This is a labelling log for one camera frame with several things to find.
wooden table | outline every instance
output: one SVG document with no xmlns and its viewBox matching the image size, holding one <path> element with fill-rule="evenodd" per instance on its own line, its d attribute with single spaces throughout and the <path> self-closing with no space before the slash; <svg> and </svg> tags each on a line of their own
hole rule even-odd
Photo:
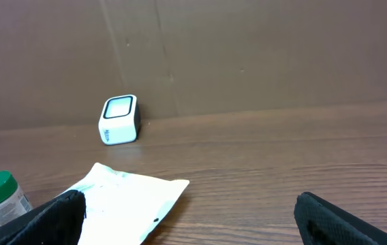
<svg viewBox="0 0 387 245">
<path fill-rule="evenodd" d="M 147 244 L 301 244 L 303 191 L 387 231 L 387 102 L 150 120 L 118 146 L 96 125 L 0 131 L 0 170 L 36 206 L 95 162 L 191 181 Z"/>
</svg>

brown wall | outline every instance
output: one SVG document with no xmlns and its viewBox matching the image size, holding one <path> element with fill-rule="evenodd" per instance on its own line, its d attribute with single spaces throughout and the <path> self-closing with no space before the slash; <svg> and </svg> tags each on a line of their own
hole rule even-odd
<svg viewBox="0 0 387 245">
<path fill-rule="evenodd" d="M 387 100 L 385 0 L 0 0 L 0 129 Z"/>
</svg>

white plastic bag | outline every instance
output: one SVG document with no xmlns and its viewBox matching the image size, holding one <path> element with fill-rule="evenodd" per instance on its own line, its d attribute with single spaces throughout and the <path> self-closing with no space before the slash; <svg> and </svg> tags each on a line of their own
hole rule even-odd
<svg viewBox="0 0 387 245">
<path fill-rule="evenodd" d="M 141 244 L 188 184 L 188 180 L 161 180 L 96 163 L 68 189 L 86 197 L 87 218 L 78 244 Z"/>
</svg>

white object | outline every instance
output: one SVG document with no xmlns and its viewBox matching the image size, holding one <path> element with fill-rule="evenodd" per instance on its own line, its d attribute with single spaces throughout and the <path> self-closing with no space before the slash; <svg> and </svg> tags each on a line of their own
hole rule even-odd
<svg viewBox="0 0 387 245">
<path fill-rule="evenodd" d="M 106 145 L 133 142 L 138 136 L 140 112 L 134 95 L 108 99 L 98 122 L 101 140 Z"/>
<path fill-rule="evenodd" d="M 87 217 L 78 245 L 141 244 L 188 184 L 188 180 L 161 180 L 96 163 L 68 189 L 86 197 Z"/>
<path fill-rule="evenodd" d="M 32 209 L 31 204 L 27 201 L 24 192 L 18 185 L 16 191 L 0 203 L 0 226 L 7 224 Z"/>
</svg>

small white timer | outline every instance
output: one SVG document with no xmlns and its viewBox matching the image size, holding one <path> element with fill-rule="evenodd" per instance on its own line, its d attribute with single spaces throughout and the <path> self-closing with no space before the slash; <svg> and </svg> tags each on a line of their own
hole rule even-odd
<svg viewBox="0 0 387 245">
<path fill-rule="evenodd" d="M 134 95 L 110 98 L 103 107 L 98 122 L 101 140 L 106 145 L 136 140 L 140 127 L 138 100 Z"/>
</svg>

